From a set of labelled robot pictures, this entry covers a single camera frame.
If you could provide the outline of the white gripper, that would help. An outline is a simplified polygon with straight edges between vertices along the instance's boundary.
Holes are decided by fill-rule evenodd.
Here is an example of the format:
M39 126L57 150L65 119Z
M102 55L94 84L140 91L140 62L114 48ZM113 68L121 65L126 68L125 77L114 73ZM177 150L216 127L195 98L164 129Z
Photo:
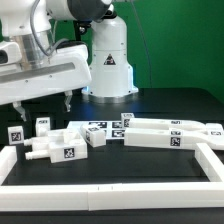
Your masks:
M85 44L58 49L44 67L19 71L15 66L0 66L0 105L13 103L26 122L21 102L65 92L66 111L71 110L72 90L88 86L91 74L87 64Z

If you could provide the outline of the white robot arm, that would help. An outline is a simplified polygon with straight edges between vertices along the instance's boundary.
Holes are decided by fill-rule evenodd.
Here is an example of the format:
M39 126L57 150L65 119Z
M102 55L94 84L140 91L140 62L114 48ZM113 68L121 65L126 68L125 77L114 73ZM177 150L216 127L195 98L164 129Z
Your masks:
M25 100L80 89L87 100L134 98L127 27L112 3L123 0L0 0L0 105L26 116Z

